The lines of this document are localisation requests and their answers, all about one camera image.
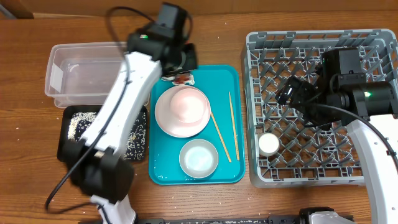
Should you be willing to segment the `white cup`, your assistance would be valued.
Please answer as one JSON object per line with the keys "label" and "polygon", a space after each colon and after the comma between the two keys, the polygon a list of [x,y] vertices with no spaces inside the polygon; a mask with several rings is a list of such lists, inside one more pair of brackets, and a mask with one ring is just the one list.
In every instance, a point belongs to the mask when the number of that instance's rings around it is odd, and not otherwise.
{"label": "white cup", "polygon": [[279,138],[272,133],[262,133],[258,137],[259,153],[262,156],[273,156],[280,147]]}

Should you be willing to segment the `red snack wrapper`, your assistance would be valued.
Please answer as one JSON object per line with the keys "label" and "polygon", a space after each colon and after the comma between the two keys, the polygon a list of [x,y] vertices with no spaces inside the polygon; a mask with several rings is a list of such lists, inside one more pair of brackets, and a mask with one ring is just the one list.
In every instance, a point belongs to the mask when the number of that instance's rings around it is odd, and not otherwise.
{"label": "red snack wrapper", "polygon": [[190,85],[191,84],[191,75],[189,74],[179,74],[176,75],[172,80],[174,85]]}

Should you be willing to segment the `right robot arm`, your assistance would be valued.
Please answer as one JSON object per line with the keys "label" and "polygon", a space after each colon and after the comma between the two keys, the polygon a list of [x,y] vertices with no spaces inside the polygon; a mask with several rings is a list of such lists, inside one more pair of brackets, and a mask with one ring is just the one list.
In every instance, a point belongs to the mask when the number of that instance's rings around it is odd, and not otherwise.
{"label": "right robot arm", "polygon": [[303,114],[313,126],[346,126],[359,157],[372,223],[397,223],[397,85],[369,82],[356,47],[321,56],[314,84],[290,77],[279,104]]}

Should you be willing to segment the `black tray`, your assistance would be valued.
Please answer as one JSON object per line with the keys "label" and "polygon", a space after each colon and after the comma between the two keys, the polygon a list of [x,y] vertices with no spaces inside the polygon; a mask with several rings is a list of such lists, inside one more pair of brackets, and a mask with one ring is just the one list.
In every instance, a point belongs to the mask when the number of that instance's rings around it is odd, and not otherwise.
{"label": "black tray", "polygon": [[[78,141],[96,118],[101,105],[68,106],[63,112],[62,127],[58,142],[57,159],[62,161],[62,147],[68,141]],[[146,149],[147,109],[143,106],[137,116],[126,144],[124,159],[141,161]]]}

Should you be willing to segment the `left wooden chopstick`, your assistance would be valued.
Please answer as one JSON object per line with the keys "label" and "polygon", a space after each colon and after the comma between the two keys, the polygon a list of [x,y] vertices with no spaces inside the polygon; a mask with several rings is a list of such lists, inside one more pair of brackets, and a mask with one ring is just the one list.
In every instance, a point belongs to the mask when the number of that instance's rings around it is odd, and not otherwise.
{"label": "left wooden chopstick", "polygon": [[226,157],[227,157],[227,159],[228,159],[228,162],[231,163],[231,162],[232,162],[232,161],[231,161],[231,157],[230,157],[230,155],[229,155],[229,152],[228,152],[228,149],[227,149],[227,147],[226,147],[226,144],[224,143],[224,139],[223,139],[223,137],[222,137],[222,135],[221,135],[221,131],[220,131],[219,127],[218,127],[218,124],[217,124],[216,119],[215,119],[215,117],[214,117],[214,115],[213,115],[213,112],[211,112],[210,115],[211,115],[211,118],[212,118],[213,123],[214,123],[214,125],[215,125],[216,131],[217,131],[217,133],[218,133],[219,139],[220,139],[221,144],[222,144],[222,146],[223,146],[223,149],[224,149],[224,152],[225,152]]}

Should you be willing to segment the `clear plastic bin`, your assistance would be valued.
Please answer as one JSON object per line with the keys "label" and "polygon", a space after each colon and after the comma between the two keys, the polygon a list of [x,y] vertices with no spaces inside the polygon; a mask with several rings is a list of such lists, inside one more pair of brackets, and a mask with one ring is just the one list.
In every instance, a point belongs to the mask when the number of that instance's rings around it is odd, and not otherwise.
{"label": "clear plastic bin", "polygon": [[44,92],[57,108],[102,105],[122,61],[114,42],[55,45],[47,64]]}

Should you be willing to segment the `pink bowl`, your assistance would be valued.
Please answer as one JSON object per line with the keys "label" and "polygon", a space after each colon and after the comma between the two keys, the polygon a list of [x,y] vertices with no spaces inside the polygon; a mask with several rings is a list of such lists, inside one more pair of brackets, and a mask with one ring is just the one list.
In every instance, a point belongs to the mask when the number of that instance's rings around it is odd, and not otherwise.
{"label": "pink bowl", "polygon": [[195,88],[184,88],[170,100],[170,110],[183,123],[195,123],[202,119],[207,109],[204,94]]}

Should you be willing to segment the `wooden chopstick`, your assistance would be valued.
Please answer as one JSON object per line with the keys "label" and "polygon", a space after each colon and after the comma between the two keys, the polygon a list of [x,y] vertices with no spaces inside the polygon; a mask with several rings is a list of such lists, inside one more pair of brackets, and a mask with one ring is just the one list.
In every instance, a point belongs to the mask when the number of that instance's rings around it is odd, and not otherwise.
{"label": "wooden chopstick", "polygon": [[232,126],[233,126],[233,136],[234,136],[234,146],[235,146],[235,151],[236,151],[236,159],[237,159],[237,161],[240,161],[238,139],[237,139],[237,133],[236,133],[235,119],[234,119],[234,110],[233,110],[233,104],[232,104],[230,92],[228,92],[228,96],[229,96],[229,107],[230,107],[230,112],[231,112],[231,122],[232,122]]}
{"label": "wooden chopstick", "polygon": [[217,131],[217,133],[218,133],[219,139],[220,139],[221,144],[222,144],[222,146],[223,146],[223,149],[224,149],[224,152],[225,152],[226,157],[227,157],[227,159],[228,159],[228,162],[231,163],[231,162],[232,162],[232,161],[231,161],[231,157],[230,157],[230,155],[229,155],[229,152],[228,152],[228,149],[227,149],[227,147],[226,147],[226,144],[224,143],[224,139],[223,139],[223,137],[222,137],[222,135],[221,135],[221,131],[220,131],[219,127],[218,127],[218,124],[217,124],[216,119],[215,119],[215,117],[214,117],[214,115],[213,115],[213,112],[211,112],[210,115],[211,115],[211,118],[212,118],[213,123],[214,123],[214,125],[215,125],[216,131]]}

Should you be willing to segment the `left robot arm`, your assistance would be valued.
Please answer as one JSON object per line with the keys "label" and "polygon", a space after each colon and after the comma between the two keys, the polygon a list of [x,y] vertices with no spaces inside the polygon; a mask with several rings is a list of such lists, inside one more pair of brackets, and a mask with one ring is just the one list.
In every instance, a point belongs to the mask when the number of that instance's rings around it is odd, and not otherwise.
{"label": "left robot arm", "polygon": [[134,178],[132,165],[124,160],[126,144],[137,116],[155,83],[173,80],[197,68],[195,47],[188,40],[193,29],[189,12],[163,3],[157,19],[129,34],[120,46],[123,62],[117,79],[95,120],[78,141],[67,140],[57,157],[67,173],[47,198],[45,209],[61,186],[70,179],[90,196],[102,223],[135,223],[129,202]]}

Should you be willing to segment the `rice and food scraps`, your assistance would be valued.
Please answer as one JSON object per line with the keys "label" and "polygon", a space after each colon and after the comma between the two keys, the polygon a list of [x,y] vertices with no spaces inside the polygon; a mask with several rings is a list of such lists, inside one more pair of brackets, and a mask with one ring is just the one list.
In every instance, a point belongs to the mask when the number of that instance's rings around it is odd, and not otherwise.
{"label": "rice and food scraps", "polygon": [[[72,114],[67,128],[67,139],[78,141],[85,130],[95,120],[97,112],[78,112]],[[141,161],[145,157],[146,149],[147,111],[144,108],[134,123],[129,134],[124,159],[127,161]]]}

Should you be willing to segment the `right wooden chopstick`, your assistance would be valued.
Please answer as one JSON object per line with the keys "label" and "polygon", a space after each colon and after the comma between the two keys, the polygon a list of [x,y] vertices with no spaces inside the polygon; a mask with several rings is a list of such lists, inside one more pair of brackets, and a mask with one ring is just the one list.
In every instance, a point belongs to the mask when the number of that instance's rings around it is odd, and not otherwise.
{"label": "right wooden chopstick", "polygon": [[232,122],[232,126],[233,126],[233,136],[234,136],[234,146],[235,146],[235,151],[236,151],[236,159],[237,159],[237,161],[240,161],[238,139],[237,139],[237,133],[236,133],[235,119],[234,119],[234,110],[233,110],[233,104],[232,104],[230,92],[228,92],[228,96],[229,96],[229,107],[230,107],[230,112],[231,112],[231,122]]}

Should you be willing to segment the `crumpled white napkin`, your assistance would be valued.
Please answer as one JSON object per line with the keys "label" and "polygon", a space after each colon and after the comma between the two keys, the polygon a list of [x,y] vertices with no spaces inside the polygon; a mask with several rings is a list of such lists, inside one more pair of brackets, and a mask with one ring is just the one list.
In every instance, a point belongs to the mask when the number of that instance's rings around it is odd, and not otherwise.
{"label": "crumpled white napkin", "polygon": [[176,76],[162,77],[161,80],[171,82],[173,85],[194,85],[194,77],[192,74],[178,74]]}

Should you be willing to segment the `pink plate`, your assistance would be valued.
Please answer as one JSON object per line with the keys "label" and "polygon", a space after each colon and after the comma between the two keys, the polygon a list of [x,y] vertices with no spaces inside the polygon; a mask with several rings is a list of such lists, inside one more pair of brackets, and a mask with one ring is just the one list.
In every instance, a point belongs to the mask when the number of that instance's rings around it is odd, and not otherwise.
{"label": "pink plate", "polygon": [[205,96],[207,102],[207,109],[201,120],[195,123],[183,123],[170,110],[170,100],[181,89],[195,88],[188,85],[179,85],[169,88],[157,100],[155,104],[155,120],[161,130],[176,138],[188,138],[198,134],[202,131],[210,120],[211,106],[208,98]]}

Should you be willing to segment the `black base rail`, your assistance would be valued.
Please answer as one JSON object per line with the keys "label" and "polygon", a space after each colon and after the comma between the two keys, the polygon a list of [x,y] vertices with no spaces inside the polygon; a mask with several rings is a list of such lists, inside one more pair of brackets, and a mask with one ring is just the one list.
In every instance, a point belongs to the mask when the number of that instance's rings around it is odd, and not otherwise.
{"label": "black base rail", "polygon": [[354,223],[352,215],[340,216],[330,207],[309,207],[300,209],[298,215],[269,215],[258,218],[208,218],[164,220],[163,218],[137,219],[138,224],[311,224],[311,223]]}

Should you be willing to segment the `grey bowl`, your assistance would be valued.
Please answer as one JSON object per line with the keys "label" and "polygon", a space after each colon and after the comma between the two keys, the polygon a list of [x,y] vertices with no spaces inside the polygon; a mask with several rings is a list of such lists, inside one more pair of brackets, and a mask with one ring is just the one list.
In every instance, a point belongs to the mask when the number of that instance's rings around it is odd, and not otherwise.
{"label": "grey bowl", "polygon": [[194,179],[209,177],[218,166],[218,151],[211,142],[193,139],[187,142],[179,154],[181,169]]}

